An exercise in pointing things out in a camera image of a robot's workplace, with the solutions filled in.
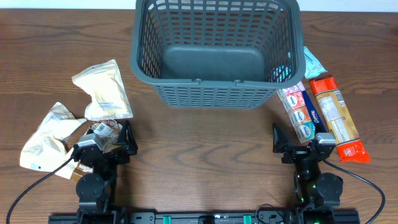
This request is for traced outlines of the tissue multipack blue side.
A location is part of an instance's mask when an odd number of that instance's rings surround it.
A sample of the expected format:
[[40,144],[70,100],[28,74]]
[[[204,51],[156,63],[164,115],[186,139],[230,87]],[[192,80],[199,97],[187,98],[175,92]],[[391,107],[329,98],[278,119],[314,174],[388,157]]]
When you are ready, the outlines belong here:
[[302,82],[280,89],[277,94],[301,143],[312,140],[316,133],[326,132],[326,127]]

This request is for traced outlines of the beige paper pouch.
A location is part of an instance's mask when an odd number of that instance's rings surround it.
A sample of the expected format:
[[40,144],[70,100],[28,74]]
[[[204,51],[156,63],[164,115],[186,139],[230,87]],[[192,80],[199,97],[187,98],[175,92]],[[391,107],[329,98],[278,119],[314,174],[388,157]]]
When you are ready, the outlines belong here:
[[85,118],[75,118],[62,103],[55,103],[22,148],[20,166],[42,172],[55,170],[65,162],[65,140],[85,122]]

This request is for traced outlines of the orange cracker sleeve pack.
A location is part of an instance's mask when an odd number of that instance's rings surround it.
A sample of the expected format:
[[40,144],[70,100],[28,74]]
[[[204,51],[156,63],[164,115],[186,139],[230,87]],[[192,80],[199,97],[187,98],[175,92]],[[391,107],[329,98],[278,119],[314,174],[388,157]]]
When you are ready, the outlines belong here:
[[342,162],[370,162],[371,158],[360,139],[335,78],[312,80],[310,86],[322,111],[328,131],[336,139],[336,150],[340,160]]

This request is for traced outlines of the beige pouch with label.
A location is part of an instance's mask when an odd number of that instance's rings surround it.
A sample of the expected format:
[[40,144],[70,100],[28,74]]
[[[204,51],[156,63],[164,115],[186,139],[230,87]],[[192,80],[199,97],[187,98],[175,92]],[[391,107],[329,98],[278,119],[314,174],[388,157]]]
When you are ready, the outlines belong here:
[[91,96],[85,118],[91,121],[133,117],[117,62],[92,65],[72,77],[72,82]]

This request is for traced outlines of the teal snack packet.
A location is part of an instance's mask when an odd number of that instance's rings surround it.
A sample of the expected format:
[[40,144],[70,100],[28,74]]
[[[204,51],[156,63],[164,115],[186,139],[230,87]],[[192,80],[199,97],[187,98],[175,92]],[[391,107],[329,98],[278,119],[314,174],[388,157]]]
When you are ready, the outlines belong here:
[[305,78],[312,79],[315,78],[322,73],[327,72],[324,66],[320,63],[320,61],[309,51],[308,47],[305,46],[304,50],[304,57],[305,57]]

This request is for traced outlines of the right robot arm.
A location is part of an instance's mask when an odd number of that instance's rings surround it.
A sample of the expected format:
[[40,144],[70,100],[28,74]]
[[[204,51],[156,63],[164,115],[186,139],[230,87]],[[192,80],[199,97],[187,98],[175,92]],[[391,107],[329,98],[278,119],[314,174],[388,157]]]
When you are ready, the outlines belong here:
[[274,154],[280,154],[283,164],[295,166],[294,186],[300,201],[289,214],[286,223],[334,223],[331,209],[340,205],[343,179],[320,170],[319,162],[329,158],[336,146],[330,133],[316,133],[306,146],[293,146],[277,123],[272,124]]

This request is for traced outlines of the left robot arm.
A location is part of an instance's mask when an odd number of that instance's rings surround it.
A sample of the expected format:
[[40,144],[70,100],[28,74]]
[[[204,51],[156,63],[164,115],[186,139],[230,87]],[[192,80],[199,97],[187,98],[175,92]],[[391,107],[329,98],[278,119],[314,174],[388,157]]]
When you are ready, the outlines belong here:
[[76,184],[78,223],[124,224],[130,221],[126,209],[115,204],[117,166],[130,162],[130,157],[138,150],[129,121],[124,122],[116,145],[115,150],[105,152],[100,136],[89,133],[73,146],[71,158],[93,169]]

